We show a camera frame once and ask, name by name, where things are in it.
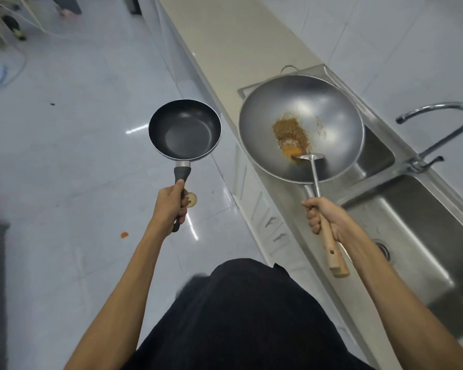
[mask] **person's left hand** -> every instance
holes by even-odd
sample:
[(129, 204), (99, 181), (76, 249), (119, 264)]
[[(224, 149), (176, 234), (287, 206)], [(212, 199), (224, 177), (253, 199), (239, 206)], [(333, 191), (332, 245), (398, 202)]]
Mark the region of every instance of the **person's left hand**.
[(189, 198), (186, 196), (187, 191), (184, 190), (185, 197), (181, 199), (182, 190), (185, 182), (180, 179), (174, 186), (161, 188), (158, 192), (158, 198), (154, 205), (154, 213), (150, 224), (160, 226), (169, 235), (173, 229), (175, 218), (180, 216), (179, 223), (183, 224), (185, 215), (187, 214), (187, 205)]

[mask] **wooden spatula handle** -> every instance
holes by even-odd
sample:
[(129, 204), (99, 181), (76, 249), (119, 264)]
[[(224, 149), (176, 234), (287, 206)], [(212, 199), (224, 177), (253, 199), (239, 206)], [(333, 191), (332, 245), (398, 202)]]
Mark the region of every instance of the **wooden spatula handle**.
[(319, 213), (319, 218), (321, 226), (320, 235), (322, 237), (322, 242), (324, 243), (324, 249), (326, 250), (329, 270), (331, 270), (335, 278), (346, 278), (350, 275), (350, 271), (348, 270), (345, 259), (341, 254), (338, 243), (333, 238), (331, 225), (321, 213)]

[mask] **black rubber handle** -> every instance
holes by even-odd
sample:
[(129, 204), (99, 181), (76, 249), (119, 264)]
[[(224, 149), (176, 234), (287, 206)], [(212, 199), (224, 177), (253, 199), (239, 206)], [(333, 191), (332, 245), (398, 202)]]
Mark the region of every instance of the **black rubber handle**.
[[(191, 174), (191, 167), (190, 166), (177, 166), (173, 169), (173, 173), (175, 174), (175, 183), (179, 179), (183, 179), (184, 181), (187, 181), (187, 178)], [(185, 197), (185, 190), (182, 189), (182, 200)], [(172, 232), (177, 232), (178, 229), (180, 228), (180, 216), (177, 216), (175, 218), (175, 223), (173, 224), (173, 230)]]

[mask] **glossy floor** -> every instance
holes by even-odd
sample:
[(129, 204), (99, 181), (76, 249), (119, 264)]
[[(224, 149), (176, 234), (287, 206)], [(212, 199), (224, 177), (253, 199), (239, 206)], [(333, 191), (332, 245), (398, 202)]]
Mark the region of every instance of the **glossy floor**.
[[(79, 0), (83, 15), (70, 23), (49, 0), (38, 3), (49, 30), (68, 38), (21, 23), (27, 65), (0, 91), (9, 370), (62, 368), (116, 285), (157, 190), (173, 183), (173, 163), (146, 131), (126, 131), (180, 98), (123, 0)], [(213, 159), (192, 167), (187, 187), (199, 202), (163, 244), (142, 339), (192, 274), (262, 260)]]

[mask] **white wall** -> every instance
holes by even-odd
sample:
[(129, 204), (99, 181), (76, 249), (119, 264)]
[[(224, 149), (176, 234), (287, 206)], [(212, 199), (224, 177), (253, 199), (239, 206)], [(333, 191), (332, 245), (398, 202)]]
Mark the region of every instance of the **white wall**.
[[(463, 0), (262, 0), (407, 143), (423, 151), (463, 122), (442, 110), (395, 118), (444, 100), (463, 101)], [(431, 155), (463, 197), (463, 135)]]

